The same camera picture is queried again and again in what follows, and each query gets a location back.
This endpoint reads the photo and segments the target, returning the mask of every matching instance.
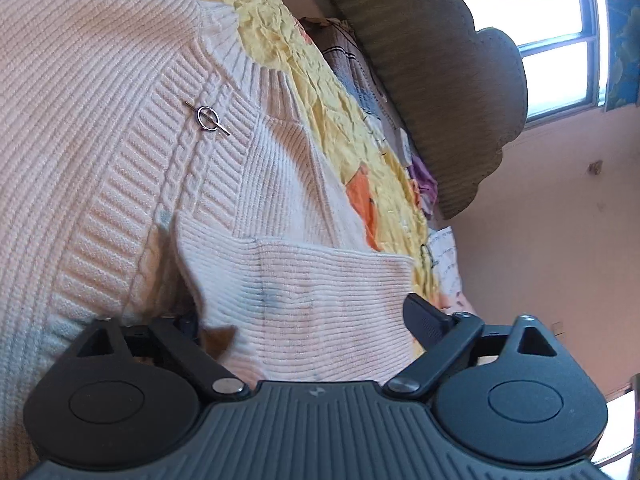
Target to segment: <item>brown upholstered headboard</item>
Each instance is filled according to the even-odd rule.
[[[476,33],[462,0],[333,0],[400,111],[438,180],[452,218],[522,131],[527,83],[511,39]]]

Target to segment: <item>wrinkled yellow fabric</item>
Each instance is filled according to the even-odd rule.
[[[215,1],[234,6],[242,43],[251,57],[291,76],[308,125],[342,183],[351,179],[361,162],[366,163],[378,210],[378,246],[412,256],[414,291],[435,298],[430,261],[420,250],[427,239],[426,220],[414,205],[406,171],[391,150],[380,155],[363,111],[316,46],[305,41],[289,9],[281,0]]]

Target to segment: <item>ribbed cuff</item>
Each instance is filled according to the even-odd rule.
[[[203,327],[238,328],[221,362],[249,384],[382,382],[412,360],[410,258],[233,238],[185,214],[174,246]]]

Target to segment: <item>ribbed sweater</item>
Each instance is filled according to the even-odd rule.
[[[368,248],[237,27],[201,0],[0,0],[0,478],[36,460],[22,405],[69,342],[171,309],[178,270],[205,327],[238,327],[223,363],[250,383],[410,361],[411,261]]]

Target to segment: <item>wall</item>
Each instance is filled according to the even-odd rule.
[[[285,0],[327,16],[326,0]],[[600,176],[586,173],[602,159]],[[451,221],[465,293],[493,323],[529,312],[607,393],[640,372],[640,108],[525,131]]]

